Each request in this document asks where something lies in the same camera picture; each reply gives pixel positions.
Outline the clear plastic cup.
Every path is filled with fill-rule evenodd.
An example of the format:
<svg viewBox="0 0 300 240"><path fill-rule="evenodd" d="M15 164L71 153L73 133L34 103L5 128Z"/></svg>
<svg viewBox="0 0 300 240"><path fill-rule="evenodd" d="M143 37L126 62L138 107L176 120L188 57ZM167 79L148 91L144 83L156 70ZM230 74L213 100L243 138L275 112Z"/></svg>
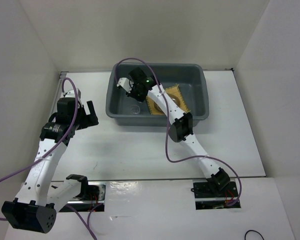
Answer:
<svg viewBox="0 0 300 240"><path fill-rule="evenodd" d="M131 105L129 107L129 113L131 115L139 115L140 112L141 112L141 109L140 109L140 107L138 105Z"/></svg>

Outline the yellow woven placemat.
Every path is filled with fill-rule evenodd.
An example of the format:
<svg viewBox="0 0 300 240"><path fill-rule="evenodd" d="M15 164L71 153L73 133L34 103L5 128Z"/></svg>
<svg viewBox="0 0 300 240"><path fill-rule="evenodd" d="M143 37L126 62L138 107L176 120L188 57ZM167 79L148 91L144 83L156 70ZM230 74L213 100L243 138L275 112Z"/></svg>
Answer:
<svg viewBox="0 0 300 240"><path fill-rule="evenodd" d="M178 84L166 88L165 91L167 92L167 94L173 94L173 95L179 97L182 101L180 108L186 113L190 112L190 110L189 110L188 106L186 105L186 102L181 94ZM149 108L149 112L151 115L164 115L164 113L156 111L155 106L154 106L154 101L151 98L149 98L148 96L146 97L146 102L147 102L147 106Z"/></svg>

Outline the clear glass plate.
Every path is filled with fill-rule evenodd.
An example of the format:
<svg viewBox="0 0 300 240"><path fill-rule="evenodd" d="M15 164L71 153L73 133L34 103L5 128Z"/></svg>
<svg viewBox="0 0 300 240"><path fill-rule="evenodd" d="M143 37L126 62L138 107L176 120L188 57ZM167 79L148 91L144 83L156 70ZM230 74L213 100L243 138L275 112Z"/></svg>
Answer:
<svg viewBox="0 0 300 240"><path fill-rule="evenodd" d="M179 109L182 105L182 101L179 97L174 94L156 94L155 98L153 99L154 108L157 112L163 113L168 115L168 112L179 112Z"/></svg>

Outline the grey plastic bin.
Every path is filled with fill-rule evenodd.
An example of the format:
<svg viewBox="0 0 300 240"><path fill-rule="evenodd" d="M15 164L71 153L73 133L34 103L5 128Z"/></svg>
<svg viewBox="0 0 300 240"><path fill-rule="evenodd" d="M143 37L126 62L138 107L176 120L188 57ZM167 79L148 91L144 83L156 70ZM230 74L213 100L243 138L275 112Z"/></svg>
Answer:
<svg viewBox="0 0 300 240"><path fill-rule="evenodd" d="M194 63L150 63L149 66L164 89L179 85L181 95L192 114L194 126L209 116L207 82L199 65ZM152 75L150 69L141 62L123 62L119 66L113 67L106 94L105 112L119 126L165 127L167 125L165 115L150 114L146 102L138 102L126 96L126 91L117 87L115 77L129 78L129 72L137 67L140 67L146 75ZM131 105L140 107L139 115L129 113Z"/></svg>

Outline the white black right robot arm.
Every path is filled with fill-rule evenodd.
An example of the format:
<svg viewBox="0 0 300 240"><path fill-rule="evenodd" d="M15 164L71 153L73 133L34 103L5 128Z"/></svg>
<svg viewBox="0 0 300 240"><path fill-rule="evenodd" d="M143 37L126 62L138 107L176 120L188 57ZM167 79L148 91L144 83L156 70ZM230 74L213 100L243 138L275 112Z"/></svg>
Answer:
<svg viewBox="0 0 300 240"><path fill-rule="evenodd" d="M136 67L129 72L129 76L131 80L120 78L118 85L127 91L127 96L140 101L151 99L160 108L167 116L168 137L189 151L191 156L188 159L195 160L199 165L208 182L210 193L215 197L221 196L227 190L230 177L210 158L197 140L193 132L192 114L184 111L174 102L154 75L148 76L140 67Z"/></svg>

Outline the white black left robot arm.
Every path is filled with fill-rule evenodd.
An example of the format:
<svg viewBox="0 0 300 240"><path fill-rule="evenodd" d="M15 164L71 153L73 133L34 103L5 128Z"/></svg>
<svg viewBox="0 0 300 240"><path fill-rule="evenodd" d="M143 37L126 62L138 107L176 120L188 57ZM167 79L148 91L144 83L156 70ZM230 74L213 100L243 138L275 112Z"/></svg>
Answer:
<svg viewBox="0 0 300 240"><path fill-rule="evenodd" d="M14 229L48 233L57 213L73 198L97 201L100 190L90 185L83 175L70 174L64 182L51 189L58 163L77 130L98 125L92 101L87 102L89 114L73 97L57 101L57 111L42 127L35 164L13 201L5 201L1 212Z"/></svg>

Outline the aluminium table edge rail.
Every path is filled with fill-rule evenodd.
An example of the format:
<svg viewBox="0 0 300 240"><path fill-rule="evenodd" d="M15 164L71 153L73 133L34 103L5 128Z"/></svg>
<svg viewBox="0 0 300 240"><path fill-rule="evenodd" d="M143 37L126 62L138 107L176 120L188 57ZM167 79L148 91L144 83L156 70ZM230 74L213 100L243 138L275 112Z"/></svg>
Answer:
<svg viewBox="0 0 300 240"><path fill-rule="evenodd" d="M57 86L56 86L56 90L52 99L52 105L48 114L48 118L50 118L50 116L55 112L56 110L56 103L58 101L58 99L61 96L61 85L62 85L62 81L64 80L64 78L67 76L68 71L61 71L59 74L59 80L57 81Z"/></svg>

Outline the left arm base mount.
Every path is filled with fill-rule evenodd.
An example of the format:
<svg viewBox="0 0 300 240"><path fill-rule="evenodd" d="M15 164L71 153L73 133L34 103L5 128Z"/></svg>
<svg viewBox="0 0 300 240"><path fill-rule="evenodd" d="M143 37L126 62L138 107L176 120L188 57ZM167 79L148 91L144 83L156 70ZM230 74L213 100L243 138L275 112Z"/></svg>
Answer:
<svg viewBox="0 0 300 240"><path fill-rule="evenodd" d="M105 211L106 183L102 181L89 181L90 190L82 198L73 197L67 202L67 205L74 208L79 213L88 213Z"/></svg>

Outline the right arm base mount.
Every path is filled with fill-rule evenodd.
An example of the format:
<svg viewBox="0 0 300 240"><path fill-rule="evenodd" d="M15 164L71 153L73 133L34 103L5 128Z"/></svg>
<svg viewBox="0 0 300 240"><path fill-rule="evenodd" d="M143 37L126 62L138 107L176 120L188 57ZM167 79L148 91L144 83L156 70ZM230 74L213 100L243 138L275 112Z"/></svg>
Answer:
<svg viewBox="0 0 300 240"><path fill-rule="evenodd" d="M240 201L228 206L238 197L238 189L235 181L231 181L223 192L214 195L206 180L194 180L190 191L194 195L196 210L217 210L217 209L240 209Z"/></svg>

